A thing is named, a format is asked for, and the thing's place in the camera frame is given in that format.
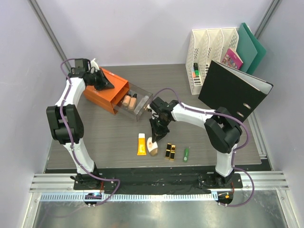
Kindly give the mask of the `cream oval compact bottle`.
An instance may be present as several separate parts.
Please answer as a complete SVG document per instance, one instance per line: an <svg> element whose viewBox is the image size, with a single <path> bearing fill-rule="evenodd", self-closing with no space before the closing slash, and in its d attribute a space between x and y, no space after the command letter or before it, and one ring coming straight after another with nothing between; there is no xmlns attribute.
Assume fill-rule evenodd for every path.
<svg viewBox="0 0 304 228"><path fill-rule="evenodd" d="M156 156L158 154L158 144L157 142L152 142L152 137L147 139L147 151L151 156Z"/></svg>

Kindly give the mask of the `orange white tube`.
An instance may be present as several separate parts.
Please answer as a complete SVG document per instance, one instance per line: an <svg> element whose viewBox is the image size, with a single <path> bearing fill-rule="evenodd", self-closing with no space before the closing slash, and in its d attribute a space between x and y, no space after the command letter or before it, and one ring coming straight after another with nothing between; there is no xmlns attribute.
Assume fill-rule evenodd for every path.
<svg viewBox="0 0 304 228"><path fill-rule="evenodd" d="M138 149L137 149L137 156L145 156L146 153L146 140L145 134L139 133L138 134Z"/></svg>

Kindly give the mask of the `beige foundation bottle clear cap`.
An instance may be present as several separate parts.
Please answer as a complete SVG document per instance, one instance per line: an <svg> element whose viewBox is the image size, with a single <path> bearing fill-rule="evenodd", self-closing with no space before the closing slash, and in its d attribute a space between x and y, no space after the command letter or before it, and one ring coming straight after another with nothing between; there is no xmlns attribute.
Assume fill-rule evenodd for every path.
<svg viewBox="0 0 304 228"><path fill-rule="evenodd" d="M127 107L130 103L130 100L131 100L131 94L127 93L123 99L122 105Z"/></svg>

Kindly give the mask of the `clear liquid bottle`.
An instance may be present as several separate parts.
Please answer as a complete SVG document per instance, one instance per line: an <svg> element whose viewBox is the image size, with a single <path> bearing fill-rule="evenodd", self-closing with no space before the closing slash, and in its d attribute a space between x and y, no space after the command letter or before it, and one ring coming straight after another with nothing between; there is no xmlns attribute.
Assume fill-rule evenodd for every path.
<svg viewBox="0 0 304 228"><path fill-rule="evenodd" d="M149 99L149 96L145 95L138 103L138 105L136 106L136 108L134 109L134 113L135 115L137 115L140 110L142 109L142 107L144 106L144 104L147 102L147 100Z"/></svg>

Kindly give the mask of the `beige foundation bottle black cap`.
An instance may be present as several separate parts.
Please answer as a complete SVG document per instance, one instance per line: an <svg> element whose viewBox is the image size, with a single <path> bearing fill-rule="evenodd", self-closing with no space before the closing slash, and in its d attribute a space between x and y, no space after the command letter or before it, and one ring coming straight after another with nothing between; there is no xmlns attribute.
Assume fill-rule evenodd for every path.
<svg viewBox="0 0 304 228"><path fill-rule="evenodd" d="M133 94L133 96L130 99L129 105L128 105L128 110L129 111L133 111L136 107L136 103L137 103L137 94Z"/></svg>

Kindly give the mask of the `clear acrylic drawer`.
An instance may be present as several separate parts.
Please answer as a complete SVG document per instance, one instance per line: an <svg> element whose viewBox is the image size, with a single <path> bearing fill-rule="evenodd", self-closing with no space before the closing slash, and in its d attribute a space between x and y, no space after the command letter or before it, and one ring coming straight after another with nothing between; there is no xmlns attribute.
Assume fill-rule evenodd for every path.
<svg viewBox="0 0 304 228"><path fill-rule="evenodd" d="M149 99L147 100L147 102L144 104L144 106L142 107L142 109L140 110L140 112L135 115L134 113L134 110L133 111L129 111L128 110L128 107L125 107L122 105L122 102L123 102L123 99L125 97L125 95L127 93L130 93L131 94L131 97L133 96L133 94L137 94L137 103L136 103L136 106L138 105L139 101L145 96L149 96ZM116 110L117 112L119 113L122 113L126 116L129 116L130 118L132 119L135 119L136 121L138 121L142 114L144 113L144 111L146 110L147 108L147 105L152 101L152 93L132 84L132 83L128 83L128 85L126 85L124 88L123 88L123 96L122 98L118 101L117 104L114 105L114 110Z"/></svg>

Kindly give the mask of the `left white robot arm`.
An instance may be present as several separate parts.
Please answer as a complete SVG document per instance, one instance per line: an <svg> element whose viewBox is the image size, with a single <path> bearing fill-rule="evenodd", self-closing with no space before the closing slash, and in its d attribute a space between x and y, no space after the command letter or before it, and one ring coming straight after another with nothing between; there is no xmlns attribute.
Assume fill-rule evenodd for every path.
<svg viewBox="0 0 304 228"><path fill-rule="evenodd" d="M93 67L89 71L80 71L66 75L66 87L55 105L46 109L51 135L70 153L78 175L87 175L85 185L97 189L101 181L95 162L90 158L84 143L84 125L77 110L82 93L87 86L104 89L110 85L102 69Z"/></svg>

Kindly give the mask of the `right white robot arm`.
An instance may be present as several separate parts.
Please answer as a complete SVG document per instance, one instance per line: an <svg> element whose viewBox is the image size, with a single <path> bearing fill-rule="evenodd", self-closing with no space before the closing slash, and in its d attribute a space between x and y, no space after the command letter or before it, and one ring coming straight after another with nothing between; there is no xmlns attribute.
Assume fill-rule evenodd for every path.
<svg viewBox="0 0 304 228"><path fill-rule="evenodd" d="M232 181L233 150L237 148L242 130L235 118L231 119L225 108L205 110L179 103L173 100L167 103L156 98L148 110L152 117L149 119L152 136L147 139L148 151L157 148L157 142L169 132L170 122L185 122L203 128L213 148L217 152L214 181L217 186L224 188Z"/></svg>

